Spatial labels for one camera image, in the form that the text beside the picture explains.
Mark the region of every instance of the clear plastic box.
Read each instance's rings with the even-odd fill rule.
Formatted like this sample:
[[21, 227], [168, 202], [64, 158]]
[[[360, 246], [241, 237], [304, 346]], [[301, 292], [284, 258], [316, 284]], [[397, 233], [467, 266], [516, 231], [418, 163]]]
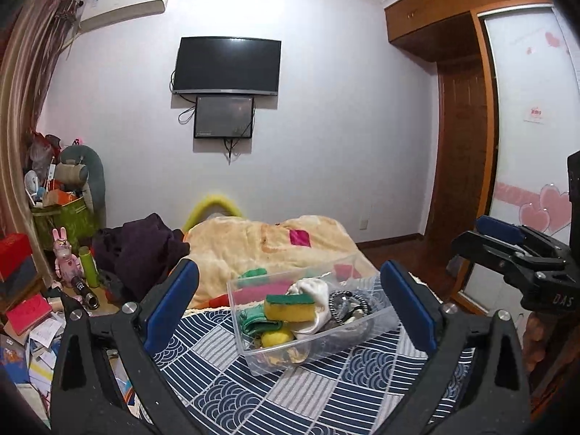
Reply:
[[[320, 360], [388, 332], [398, 325], [399, 318], [381, 287], [379, 273], [376, 272], [372, 277], [356, 277], [358, 275], [356, 260], [356, 256], [349, 256], [320, 266], [228, 282], [227, 292], [236, 345], [238, 352], [245, 357], [252, 374], [272, 373]], [[281, 287], [285, 287], [286, 284], [289, 287], [299, 279], [307, 277], [321, 278], [333, 283], [333, 286], [364, 294], [373, 309], [372, 314], [307, 338], [275, 347], [256, 348], [253, 338], [242, 333], [237, 319], [239, 311], [263, 302], [264, 285], [278, 283], [282, 285]]]

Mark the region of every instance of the wooden floor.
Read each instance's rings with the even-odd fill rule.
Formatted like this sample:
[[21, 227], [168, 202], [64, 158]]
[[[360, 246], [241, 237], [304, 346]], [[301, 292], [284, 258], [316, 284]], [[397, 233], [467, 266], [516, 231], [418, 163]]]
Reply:
[[396, 260], [409, 272], [428, 284], [428, 286], [446, 301], [451, 296], [455, 279], [445, 271], [446, 260], [437, 259], [437, 253], [427, 240], [416, 239], [399, 244], [382, 245], [363, 249], [372, 264], [380, 269], [387, 260]]

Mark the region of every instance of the green cylinder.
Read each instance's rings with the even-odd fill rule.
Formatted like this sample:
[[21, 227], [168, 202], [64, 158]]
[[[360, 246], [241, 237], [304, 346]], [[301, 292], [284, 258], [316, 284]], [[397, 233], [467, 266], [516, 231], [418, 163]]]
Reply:
[[95, 267], [95, 261], [91, 255], [91, 251], [88, 247], [80, 247], [78, 250], [78, 257], [82, 263], [82, 268], [85, 272], [86, 283], [90, 287], [99, 287], [99, 274], [97, 273], [97, 268]]

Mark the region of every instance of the pink bunny figurine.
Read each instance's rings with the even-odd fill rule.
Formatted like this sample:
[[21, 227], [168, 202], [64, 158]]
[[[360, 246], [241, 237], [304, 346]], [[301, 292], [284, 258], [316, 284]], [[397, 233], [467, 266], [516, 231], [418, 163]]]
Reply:
[[73, 248], [67, 240], [67, 231], [64, 227], [60, 228], [60, 235], [57, 229], [53, 229], [52, 236], [54, 238], [52, 249], [56, 256], [54, 261], [56, 275], [65, 282], [66, 286], [72, 287], [71, 281], [73, 278], [75, 276], [82, 277], [80, 260], [76, 255], [73, 255]]

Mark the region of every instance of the green storage box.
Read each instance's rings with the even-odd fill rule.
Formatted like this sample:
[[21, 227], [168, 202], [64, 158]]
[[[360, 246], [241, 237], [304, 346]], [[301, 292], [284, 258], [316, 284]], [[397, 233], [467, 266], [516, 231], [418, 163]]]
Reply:
[[99, 229], [99, 221], [86, 207], [83, 198], [76, 199], [65, 206], [32, 207], [34, 226], [38, 239], [45, 250], [52, 250], [54, 239], [52, 230], [64, 227], [72, 252], [78, 255], [78, 240], [92, 237]]

